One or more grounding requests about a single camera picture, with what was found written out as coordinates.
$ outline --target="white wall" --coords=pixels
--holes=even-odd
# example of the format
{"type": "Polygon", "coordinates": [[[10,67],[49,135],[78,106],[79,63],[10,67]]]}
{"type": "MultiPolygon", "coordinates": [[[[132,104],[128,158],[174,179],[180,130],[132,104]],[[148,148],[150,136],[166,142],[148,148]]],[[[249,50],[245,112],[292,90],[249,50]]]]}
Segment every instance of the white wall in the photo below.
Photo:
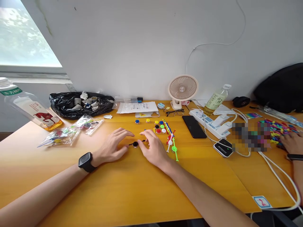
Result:
{"type": "MultiPolygon", "coordinates": [[[[169,99],[194,46],[232,43],[244,26],[235,0],[22,0],[77,90],[169,99]]],[[[303,61],[303,1],[239,0],[247,25],[231,46],[192,54],[188,73],[208,98],[224,83],[249,96],[266,76],[303,61]]]]}
{"type": "MultiPolygon", "coordinates": [[[[50,93],[68,92],[65,84],[29,84],[14,83],[23,91],[36,95],[47,107],[50,107],[50,93]]],[[[29,120],[21,113],[4,103],[4,96],[0,96],[0,132],[14,132],[29,120]]]]}

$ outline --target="fan grille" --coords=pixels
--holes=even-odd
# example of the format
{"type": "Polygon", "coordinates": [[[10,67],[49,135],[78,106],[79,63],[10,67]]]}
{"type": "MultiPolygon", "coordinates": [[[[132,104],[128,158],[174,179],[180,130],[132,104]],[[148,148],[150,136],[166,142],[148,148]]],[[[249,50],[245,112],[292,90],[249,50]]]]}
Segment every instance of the fan grille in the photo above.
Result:
{"type": "Polygon", "coordinates": [[[188,99],[196,92],[197,84],[191,77],[181,76],[171,82],[169,87],[170,94],[175,99],[188,99]]]}

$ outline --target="yellow liquid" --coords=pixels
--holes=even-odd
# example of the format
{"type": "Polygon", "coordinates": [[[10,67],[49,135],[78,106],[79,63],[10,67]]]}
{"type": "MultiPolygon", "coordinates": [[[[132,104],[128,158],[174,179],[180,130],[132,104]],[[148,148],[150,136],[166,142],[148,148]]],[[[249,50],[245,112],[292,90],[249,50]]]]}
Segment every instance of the yellow liquid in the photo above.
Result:
{"type": "Polygon", "coordinates": [[[209,109],[206,106],[203,107],[203,112],[205,115],[210,116],[215,110],[209,109]]]}
{"type": "Polygon", "coordinates": [[[49,126],[48,128],[44,128],[46,131],[52,131],[53,129],[55,129],[56,127],[59,127],[60,125],[63,124],[63,121],[61,121],[59,119],[59,121],[55,124],[53,124],[52,126],[49,126]]]}

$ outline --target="pink desk fan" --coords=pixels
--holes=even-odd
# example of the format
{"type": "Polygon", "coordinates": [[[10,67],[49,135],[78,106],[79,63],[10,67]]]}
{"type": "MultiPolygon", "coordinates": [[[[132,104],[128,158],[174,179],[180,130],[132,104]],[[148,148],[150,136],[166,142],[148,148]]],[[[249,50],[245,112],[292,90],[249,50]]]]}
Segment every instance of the pink desk fan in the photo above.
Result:
{"type": "Polygon", "coordinates": [[[170,102],[174,110],[182,109],[181,102],[191,99],[198,91],[198,81],[190,75],[180,75],[173,79],[168,86],[172,97],[170,102]]]}

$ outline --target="black backpack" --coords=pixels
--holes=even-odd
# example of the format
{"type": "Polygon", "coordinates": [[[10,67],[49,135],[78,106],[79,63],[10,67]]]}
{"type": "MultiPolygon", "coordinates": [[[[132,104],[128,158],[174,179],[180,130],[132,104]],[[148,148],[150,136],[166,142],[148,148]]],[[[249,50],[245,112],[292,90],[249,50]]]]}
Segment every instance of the black backpack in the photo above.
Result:
{"type": "Polygon", "coordinates": [[[303,63],[285,67],[254,90],[257,103],[282,113],[303,110],[303,63]]]}

